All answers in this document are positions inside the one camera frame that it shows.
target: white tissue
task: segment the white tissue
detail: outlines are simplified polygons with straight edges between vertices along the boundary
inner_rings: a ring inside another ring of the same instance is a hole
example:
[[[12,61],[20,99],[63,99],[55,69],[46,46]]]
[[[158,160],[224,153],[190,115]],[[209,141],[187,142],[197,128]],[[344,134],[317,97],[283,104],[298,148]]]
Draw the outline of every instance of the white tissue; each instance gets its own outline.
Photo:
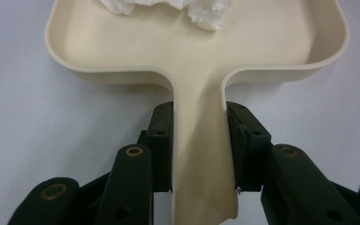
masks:
[[[189,6],[188,16],[203,29],[219,30],[222,27],[231,0],[100,0],[106,8],[116,15],[131,15],[135,5],[152,6],[167,3],[183,9]]]

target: white table surface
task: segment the white table surface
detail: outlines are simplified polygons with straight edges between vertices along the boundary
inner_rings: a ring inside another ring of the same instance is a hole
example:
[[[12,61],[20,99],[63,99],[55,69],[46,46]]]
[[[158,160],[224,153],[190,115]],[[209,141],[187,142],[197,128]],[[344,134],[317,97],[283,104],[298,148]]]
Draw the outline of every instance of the white table surface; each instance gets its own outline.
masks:
[[[227,97],[249,107],[273,143],[305,150],[323,173],[360,186],[360,1],[339,1],[351,42],[334,64],[300,82],[238,84]],[[154,85],[85,82],[56,64],[44,46],[53,0],[0,1],[0,224],[40,182],[80,185],[108,172],[116,151],[135,143],[154,107],[172,100]],[[239,197],[239,218],[266,224],[260,194]],[[170,194],[156,196],[155,224],[168,224]]]

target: cream plastic tray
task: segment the cream plastic tray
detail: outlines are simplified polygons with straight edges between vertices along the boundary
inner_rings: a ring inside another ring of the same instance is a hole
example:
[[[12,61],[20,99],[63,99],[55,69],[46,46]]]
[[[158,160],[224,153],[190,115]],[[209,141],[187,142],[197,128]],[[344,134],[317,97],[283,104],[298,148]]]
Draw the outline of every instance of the cream plastic tray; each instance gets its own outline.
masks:
[[[339,58],[349,38],[336,0],[233,0],[223,30],[166,5],[112,15],[99,0],[56,0],[46,46],[96,83],[157,83],[174,95],[173,224],[237,215],[226,86],[290,82]]]

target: screw hole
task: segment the screw hole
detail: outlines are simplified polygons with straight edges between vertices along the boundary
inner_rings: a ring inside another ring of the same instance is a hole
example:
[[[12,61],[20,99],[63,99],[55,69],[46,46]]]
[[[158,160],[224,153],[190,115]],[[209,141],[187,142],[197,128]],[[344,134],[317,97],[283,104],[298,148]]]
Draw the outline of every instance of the screw hole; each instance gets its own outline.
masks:
[[[338,210],[335,209],[325,209],[325,214],[327,217],[329,217],[330,219],[334,220],[334,221],[341,221],[343,220],[343,215],[341,215],[341,213],[339,213]]]
[[[282,153],[284,153],[288,157],[297,157],[299,155],[299,153],[296,150],[288,148],[288,147],[283,147],[280,150],[282,151]]]
[[[67,185],[62,183],[52,184],[42,190],[40,198],[46,201],[55,200],[65,194]]]
[[[136,157],[138,155],[141,155],[143,153],[143,150],[140,147],[131,147],[127,150],[127,155],[130,157]]]
[[[130,210],[126,207],[120,207],[115,210],[115,218],[124,219],[130,215]]]

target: crumpled paper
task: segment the crumpled paper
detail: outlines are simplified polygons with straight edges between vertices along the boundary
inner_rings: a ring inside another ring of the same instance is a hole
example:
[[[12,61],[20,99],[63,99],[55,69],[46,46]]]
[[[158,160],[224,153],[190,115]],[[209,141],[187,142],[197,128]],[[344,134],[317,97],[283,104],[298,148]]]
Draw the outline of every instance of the crumpled paper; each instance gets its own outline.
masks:
[[[231,0],[100,0],[106,8],[116,15],[131,15],[136,5],[152,6],[167,3],[170,6],[188,8],[188,16],[206,30],[222,28]]]

